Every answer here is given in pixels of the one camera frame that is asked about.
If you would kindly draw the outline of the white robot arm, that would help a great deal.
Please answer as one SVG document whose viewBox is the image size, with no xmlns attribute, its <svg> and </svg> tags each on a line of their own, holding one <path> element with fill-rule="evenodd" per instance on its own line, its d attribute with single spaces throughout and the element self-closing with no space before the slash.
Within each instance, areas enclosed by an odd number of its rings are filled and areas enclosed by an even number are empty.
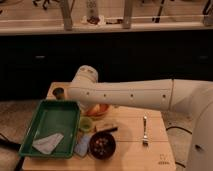
<svg viewBox="0 0 213 171">
<path fill-rule="evenodd" d="M 69 84 L 67 97 L 83 110 L 111 104 L 191 115 L 195 123 L 186 171 L 213 171 L 213 81 L 100 83 L 97 70 L 83 65 Z"/>
</svg>

